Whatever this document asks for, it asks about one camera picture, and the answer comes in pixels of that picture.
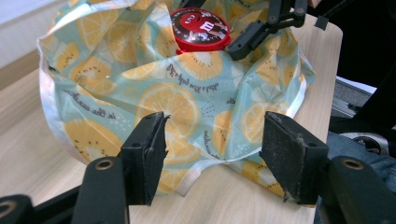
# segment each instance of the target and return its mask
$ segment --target fabric bag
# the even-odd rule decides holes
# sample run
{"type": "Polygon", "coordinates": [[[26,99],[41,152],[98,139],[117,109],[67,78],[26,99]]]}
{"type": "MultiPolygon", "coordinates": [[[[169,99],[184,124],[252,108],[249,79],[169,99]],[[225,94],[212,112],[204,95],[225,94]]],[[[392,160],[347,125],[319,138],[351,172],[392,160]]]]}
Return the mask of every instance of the fabric bag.
{"type": "MultiPolygon", "coordinates": [[[[135,125],[163,111],[168,155],[159,193],[185,195],[207,167],[226,164],[279,195],[258,156],[265,111],[293,117],[315,74],[290,29],[233,61],[226,51],[185,52],[170,12],[180,1],[69,1],[37,41],[40,92],[52,132],[76,159],[116,156],[135,125]]],[[[207,0],[235,39],[266,21],[267,1],[207,0]]]]}

